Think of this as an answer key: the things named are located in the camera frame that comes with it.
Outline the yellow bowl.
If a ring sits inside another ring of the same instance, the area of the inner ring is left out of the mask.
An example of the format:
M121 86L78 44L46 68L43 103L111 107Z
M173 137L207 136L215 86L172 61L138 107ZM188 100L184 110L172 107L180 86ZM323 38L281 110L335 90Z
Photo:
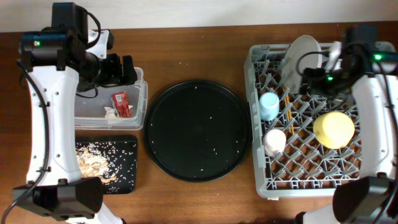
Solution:
M339 111L319 116L313 124L317 141L330 149L340 149L348 145L355 132L352 119Z

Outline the white tissue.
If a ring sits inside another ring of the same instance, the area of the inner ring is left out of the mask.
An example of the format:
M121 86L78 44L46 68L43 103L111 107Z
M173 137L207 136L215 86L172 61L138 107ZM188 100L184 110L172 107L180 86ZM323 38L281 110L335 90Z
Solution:
M105 118L120 118L118 110L111 107L104 107L105 110Z

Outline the grey dishwasher rack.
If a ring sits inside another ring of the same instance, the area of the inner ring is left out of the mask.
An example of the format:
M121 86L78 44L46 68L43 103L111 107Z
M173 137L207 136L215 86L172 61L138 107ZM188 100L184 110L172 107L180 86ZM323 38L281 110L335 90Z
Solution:
M326 98L317 95L298 95L284 89L280 71L288 44L254 45L244 63L246 96L252 122L252 153L256 190L269 200L287 197L331 197L335 189L359 179L362 162L361 131L356 106L343 105L338 109L354 123L355 132L349 144L341 149L321 145L313 133L315 119L330 111ZM261 94L272 92L282 103L279 114L272 121L260 116ZM264 151L263 137L271 129L286 135L286 146L275 157Z

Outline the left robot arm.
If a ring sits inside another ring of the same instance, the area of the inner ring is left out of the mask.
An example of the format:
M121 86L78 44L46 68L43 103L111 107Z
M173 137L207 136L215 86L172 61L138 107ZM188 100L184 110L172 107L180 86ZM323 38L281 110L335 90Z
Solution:
M75 99L99 87L137 81L132 57L108 54L114 37L90 30L88 12L73 2L52 6L52 23L26 32L17 66L32 106L32 152L26 183L13 207L68 223L122 223L103 202L99 177L83 177L75 151Z

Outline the red snack wrapper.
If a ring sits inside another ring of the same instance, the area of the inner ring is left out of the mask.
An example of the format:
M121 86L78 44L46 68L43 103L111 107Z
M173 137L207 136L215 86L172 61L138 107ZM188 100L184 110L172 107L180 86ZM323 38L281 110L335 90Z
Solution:
M121 118L131 118L131 109L128 103L127 92L122 91L111 95L114 109L117 111Z

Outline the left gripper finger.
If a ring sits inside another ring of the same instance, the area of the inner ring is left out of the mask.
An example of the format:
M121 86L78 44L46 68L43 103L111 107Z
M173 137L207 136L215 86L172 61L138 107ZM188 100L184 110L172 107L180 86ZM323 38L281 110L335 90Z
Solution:
M137 81L137 73L134 69L133 60L130 55L123 56L123 70L130 70L132 72L132 82L131 83L135 83Z
M132 72L130 70L123 70L119 79L120 85L130 85L132 82Z

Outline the pink cup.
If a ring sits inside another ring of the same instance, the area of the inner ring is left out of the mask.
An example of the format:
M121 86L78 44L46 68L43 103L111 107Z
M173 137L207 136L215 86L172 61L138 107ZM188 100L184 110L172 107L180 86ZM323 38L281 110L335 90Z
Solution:
M266 132L262 140L264 151L270 157L282 153L286 146L286 135L279 129L271 129Z

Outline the round black serving tray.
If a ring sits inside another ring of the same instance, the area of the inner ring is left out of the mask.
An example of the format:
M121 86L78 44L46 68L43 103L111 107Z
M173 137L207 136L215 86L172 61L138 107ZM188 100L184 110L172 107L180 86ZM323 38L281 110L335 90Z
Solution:
M251 146L248 104L216 82L178 83L152 102L144 142L158 168L173 178L222 178L245 160Z

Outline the grey ceramic plate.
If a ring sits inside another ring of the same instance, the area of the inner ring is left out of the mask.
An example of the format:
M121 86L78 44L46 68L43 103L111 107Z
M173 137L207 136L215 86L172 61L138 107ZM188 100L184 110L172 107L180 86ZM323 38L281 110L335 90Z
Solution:
M317 52L301 59L299 71L303 73L305 68L320 68L322 55L320 44L310 35L298 37L289 47L284 57L284 64L281 69L283 86L289 88L291 93L298 93L301 87L302 77L296 70L296 65L301 56L309 52Z

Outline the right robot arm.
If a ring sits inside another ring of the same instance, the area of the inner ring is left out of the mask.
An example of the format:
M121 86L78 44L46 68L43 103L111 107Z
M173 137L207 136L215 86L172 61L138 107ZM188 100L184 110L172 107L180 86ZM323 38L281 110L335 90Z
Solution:
M336 188L331 205L296 223L397 223L397 53L381 50L377 29L354 26L329 50L323 68L299 68L299 93L352 96L358 109L359 179Z

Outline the blue cup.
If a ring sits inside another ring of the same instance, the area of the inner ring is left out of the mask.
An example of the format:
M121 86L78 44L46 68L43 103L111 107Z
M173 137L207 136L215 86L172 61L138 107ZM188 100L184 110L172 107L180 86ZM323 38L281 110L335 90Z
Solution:
M259 99L260 116L264 121L271 121L279 114L279 97L272 92L261 95Z

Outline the clear plastic bin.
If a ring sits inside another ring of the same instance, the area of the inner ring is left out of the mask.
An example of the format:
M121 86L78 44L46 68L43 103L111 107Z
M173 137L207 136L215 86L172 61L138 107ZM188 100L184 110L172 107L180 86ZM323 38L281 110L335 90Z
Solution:
M136 67L137 81L129 86L98 88L95 98L75 98L75 129L95 130L140 130L144 125L147 110L147 83L143 69ZM106 107L113 106L111 95L125 91L129 105L132 106L130 118L110 118Z

